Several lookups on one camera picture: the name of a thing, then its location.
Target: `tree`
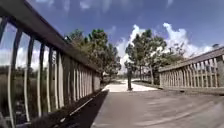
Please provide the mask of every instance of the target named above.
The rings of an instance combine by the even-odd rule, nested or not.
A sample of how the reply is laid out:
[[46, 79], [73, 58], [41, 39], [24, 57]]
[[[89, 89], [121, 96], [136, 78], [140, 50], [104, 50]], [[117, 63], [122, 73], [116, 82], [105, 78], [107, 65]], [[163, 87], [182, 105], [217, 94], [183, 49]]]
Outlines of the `tree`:
[[159, 58], [166, 47], [166, 42], [163, 38], [155, 36], [151, 37], [147, 31], [143, 33], [142, 40], [146, 42], [146, 57], [145, 64], [150, 69], [151, 83], [154, 85], [154, 71], [158, 71]]
[[120, 70], [120, 57], [117, 49], [112, 44], [108, 44], [108, 36], [104, 30], [94, 29], [87, 37], [84, 37], [83, 32], [76, 29], [66, 37], [68, 42], [78, 47], [98, 66], [102, 71], [102, 80], [104, 72], [112, 76]]
[[108, 45], [106, 62], [108, 62], [108, 64], [105, 72], [109, 74], [111, 79], [112, 75], [117, 75], [118, 71], [121, 69], [120, 57], [118, 56], [117, 48], [113, 47], [112, 44]]
[[140, 79], [142, 79], [142, 66], [145, 64], [144, 57], [146, 55], [146, 42], [137, 34], [132, 43], [133, 45], [129, 44], [125, 52], [129, 55], [129, 59], [133, 62], [133, 65], [139, 67]]

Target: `railing post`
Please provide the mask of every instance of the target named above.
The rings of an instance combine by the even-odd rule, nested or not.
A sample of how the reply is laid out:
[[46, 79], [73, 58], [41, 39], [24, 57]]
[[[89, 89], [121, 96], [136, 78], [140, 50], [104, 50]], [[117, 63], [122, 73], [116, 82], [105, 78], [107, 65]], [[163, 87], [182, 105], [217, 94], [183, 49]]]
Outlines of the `railing post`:
[[14, 101], [14, 76], [15, 76], [15, 66], [16, 66], [16, 58], [17, 58], [17, 51], [19, 48], [19, 43], [20, 39], [22, 36], [22, 30], [18, 29], [16, 33], [16, 37], [13, 43], [13, 50], [12, 50], [12, 55], [11, 55], [11, 62], [9, 66], [9, 71], [8, 71], [8, 105], [9, 105], [9, 114], [11, 118], [11, 124], [12, 128], [15, 128], [15, 101]]
[[27, 122], [30, 121], [28, 86], [30, 86], [29, 73], [30, 73], [30, 65], [31, 65], [31, 59], [32, 59], [32, 52], [33, 52], [33, 44], [34, 44], [34, 38], [31, 37], [29, 46], [28, 46], [28, 52], [27, 52], [27, 58], [26, 58], [26, 69], [25, 69], [25, 73], [24, 73], [24, 101], [25, 101], [25, 111], [26, 111]]
[[217, 67], [218, 67], [218, 85], [219, 87], [224, 87], [224, 62], [223, 56], [218, 56], [217, 60]]
[[69, 103], [68, 69], [69, 69], [68, 58], [60, 53], [59, 55], [59, 106], [60, 108]]

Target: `boardwalk deck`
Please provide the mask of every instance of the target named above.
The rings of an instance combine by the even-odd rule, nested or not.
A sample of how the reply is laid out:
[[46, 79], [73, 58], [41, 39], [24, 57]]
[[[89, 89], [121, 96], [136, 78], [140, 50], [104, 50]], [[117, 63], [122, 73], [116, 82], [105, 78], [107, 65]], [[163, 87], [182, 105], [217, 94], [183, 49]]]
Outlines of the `boardwalk deck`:
[[164, 90], [103, 92], [79, 114], [60, 126], [66, 128], [224, 128], [223, 118], [224, 97], [222, 96]]

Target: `wooden fence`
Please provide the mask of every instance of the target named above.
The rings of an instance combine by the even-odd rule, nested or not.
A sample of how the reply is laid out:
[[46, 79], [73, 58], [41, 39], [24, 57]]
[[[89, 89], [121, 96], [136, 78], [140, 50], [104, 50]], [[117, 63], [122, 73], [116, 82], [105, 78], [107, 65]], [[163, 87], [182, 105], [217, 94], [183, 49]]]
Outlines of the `wooden fence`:
[[[9, 117], [4, 117], [0, 109], [0, 127], [52, 127], [61, 121], [76, 108], [83, 105], [100, 90], [100, 72], [91, 64], [86, 56], [79, 50], [66, 43], [58, 34], [25, 0], [0, 1], [0, 41], [4, 36], [6, 26], [16, 28], [16, 36], [11, 50], [10, 64], [8, 66], [7, 97]], [[21, 37], [26, 34], [30, 37], [26, 55], [23, 76], [24, 111], [26, 123], [18, 124], [16, 121], [15, 72], [17, 70], [17, 54]], [[35, 93], [30, 92], [30, 67], [34, 42], [40, 42], [39, 65]], [[47, 52], [46, 79], [44, 78], [44, 54]], [[30, 95], [37, 97], [37, 110], [32, 110]], [[37, 116], [32, 117], [31, 111], [37, 111]]]
[[224, 47], [160, 68], [160, 87], [224, 93]]

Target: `white cloud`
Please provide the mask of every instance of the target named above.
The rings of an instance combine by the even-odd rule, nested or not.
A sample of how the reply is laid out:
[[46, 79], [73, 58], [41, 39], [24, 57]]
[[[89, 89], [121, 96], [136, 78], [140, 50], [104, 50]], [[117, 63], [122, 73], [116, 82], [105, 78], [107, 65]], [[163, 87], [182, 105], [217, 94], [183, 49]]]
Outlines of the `white cloud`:
[[[34, 49], [32, 54], [32, 60], [31, 60], [31, 67], [34, 70], [38, 69], [39, 66], [39, 50]], [[25, 67], [26, 66], [26, 54], [27, 50], [24, 48], [19, 48], [17, 53], [17, 59], [16, 59], [16, 67]], [[0, 66], [6, 66], [10, 64], [10, 58], [11, 58], [11, 50], [9, 49], [1, 49], [0, 50]], [[44, 61], [43, 66], [46, 67], [48, 63], [48, 51], [44, 52]]]
[[37, 3], [46, 3], [48, 6], [52, 6], [55, 0], [36, 0]]
[[108, 35], [113, 35], [117, 30], [117, 27], [113, 25], [110, 29], [106, 30]]
[[212, 49], [212, 47], [206, 45], [198, 47], [190, 44], [187, 37], [187, 31], [185, 29], [174, 30], [172, 25], [168, 23], [164, 23], [163, 26], [166, 28], [169, 35], [168, 39], [166, 39], [168, 48], [173, 47], [174, 44], [181, 45], [183, 43], [183, 49], [186, 51], [184, 54], [185, 57], [190, 57], [191, 55], [196, 56]]
[[129, 4], [129, 0], [81, 0], [79, 5], [82, 10], [99, 8], [105, 13], [114, 3], [117, 3], [119, 6], [126, 7]]
[[167, 0], [166, 7], [169, 8], [173, 4], [174, 0]]
[[118, 42], [117, 50], [118, 55], [121, 57], [120, 63], [121, 63], [121, 70], [119, 71], [119, 74], [122, 74], [126, 72], [124, 63], [125, 61], [129, 61], [128, 54], [125, 53], [125, 49], [129, 44], [132, 44], [132, 41], [135, 39], [136, 35], [141, 35], [145, 29], [139, 28], [137, 25], [133, 25], [132, 33], [130, 34], [129, 40], [122, 38], [122, 41]]

